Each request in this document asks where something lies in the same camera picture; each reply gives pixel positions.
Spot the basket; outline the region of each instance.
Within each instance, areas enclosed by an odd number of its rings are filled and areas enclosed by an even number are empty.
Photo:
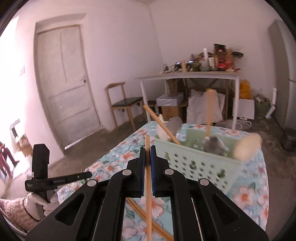
[[[244,166],[244,161],[233,159],[232,153],[237,139],[211,133],[223,141],[229,149],[227,157],[203,151],[205,132],[187,129],[186,141],[181,145],[162,141],[155,135],[157,156],[168,160],[170,168],[179,171],[186,178],[199,180],[207,178],[223,193],[227,193]]]

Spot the door panel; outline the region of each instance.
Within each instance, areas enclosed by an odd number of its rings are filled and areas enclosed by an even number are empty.
[[[63,147],[100,129],[78,26],[38,34],[37,71],[39,90]]]

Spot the orange plastic bag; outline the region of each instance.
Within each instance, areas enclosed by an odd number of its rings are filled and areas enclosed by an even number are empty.
[[[247,80],[243,80],[239,84],[239,98],[240,99],[252,99],[250,82]]]

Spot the hand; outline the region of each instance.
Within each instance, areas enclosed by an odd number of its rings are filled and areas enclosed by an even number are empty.
[[[42,205],[44,211],[44,215],[48,216],[53,210],[55,210],[59,206],[57,193],[54,193],[50,200],[47,203],[42,197],[40,197],[36,193],[29,193],[27,198],[25,199],[24,205],[27,212],[36,220],[41,220],[40,215],[38,213],[37,205]]]

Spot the sleeve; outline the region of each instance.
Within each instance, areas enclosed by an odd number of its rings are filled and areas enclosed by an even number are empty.
[[[9,217],[11,223],[22,230],[30,231],[39,221],[34,219],[25,209],[25,198],[15,200],[0,199],[0,209]]]

